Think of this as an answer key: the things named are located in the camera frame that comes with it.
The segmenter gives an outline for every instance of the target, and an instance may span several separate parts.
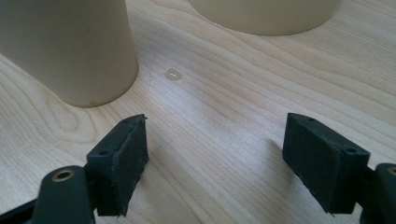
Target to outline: wooden table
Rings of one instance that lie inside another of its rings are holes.
[[[277,37],[220,27],[186,0],[127,6],[140,72],[108,105],[66,105],[0,57],[0,213],[144,113],[150,161],[128,215],[98,223],[359,222],[359,206],[325,214],[283,162],[286,116],[322,121],[372,152],[372,168],[396,162],[394,0],[345,0],[319,28]]]

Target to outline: cylindrical container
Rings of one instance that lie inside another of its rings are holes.
[[[327,21],[341,0],[189,0],[203,16],[254,35],[293,35]]]
[[[1,0],[0,53],[81,107],[123,95],[138,71],[124,0]]]

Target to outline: hole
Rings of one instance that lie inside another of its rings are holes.
[[[108,154],[108,151],[107,150],[103,150],[103,151],[100,151],[99,152],[99,155],[101,155],[101,156],[105,156],[105,155],[107,155]]]
[[[67,179],[70,179],[74,174],[75,174],[75,172],[72,171],[72,170],[63,170],[63,171],[60,171],[60,172],[56,173],[52,177],[52,181],[54,181],[54,182],[62,182],[62,181],[65,181]]]
[[[389,167],[389,168],[388,168],[388,171],[389,171],[391,174],[396,175],[396,166]]]
[[[346,151],[349,152],[349,153],[356,153],[357,152],[357,150],[355,148],[351,148],[351,147],[347,148]]]

